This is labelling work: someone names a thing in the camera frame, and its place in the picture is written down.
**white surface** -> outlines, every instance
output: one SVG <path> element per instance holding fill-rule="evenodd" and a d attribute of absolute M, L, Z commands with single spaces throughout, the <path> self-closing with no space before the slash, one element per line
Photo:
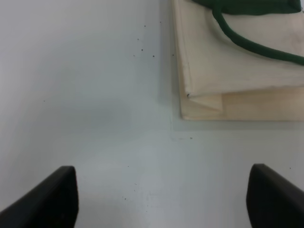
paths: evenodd
<path fill-rule="evenodd" d="M 179 118 L 168 4 L 1 2 L 0 209 L 61 165 L 77 228 L 249 228 L 255 162 L 304 189 L 300 123 Z"/>

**white table surface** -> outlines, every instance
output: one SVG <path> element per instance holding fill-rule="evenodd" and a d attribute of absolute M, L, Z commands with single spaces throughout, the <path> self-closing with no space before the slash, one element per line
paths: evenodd
<path fill-rule="evenodd" d="M 180 119 L 172 29 L 168 0 L 1 2 L 0 209 L 61 165 L 77 228 L 249 228 L 255 162 L 304 189 L 303 123 Z"/>

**green strap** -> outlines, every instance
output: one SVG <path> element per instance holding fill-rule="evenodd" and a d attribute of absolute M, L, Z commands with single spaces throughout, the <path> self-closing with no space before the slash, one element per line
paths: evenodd
<path fill-rule="evenodd" d="M 222 15 L 222 8 L 223 6 L 219 1 L 217 1 L 212 9 L 212 14 L 217 20 L 220 28 L 223 30 L 225 35 L 231 39 L 233 43 L 236 45 L 242 47 L 243 49 L 246 49 L 248 51 L 251 51 L 253 53 L 268 57 L 268 58 L 274 58 L 278 60 L 283 60 L 283 61 L 289 61 L 293 63 L 297 63 L 300 65 L 304 65 L 304 57 L 290 54 L 287 52 L 275 50 L 260 44 L 257 44 L 253 41 L 250 41 L 241 35 L 237 34 L 235 31 L 233 31 L 227 22 L 225 21 L 223 15 Z"/>

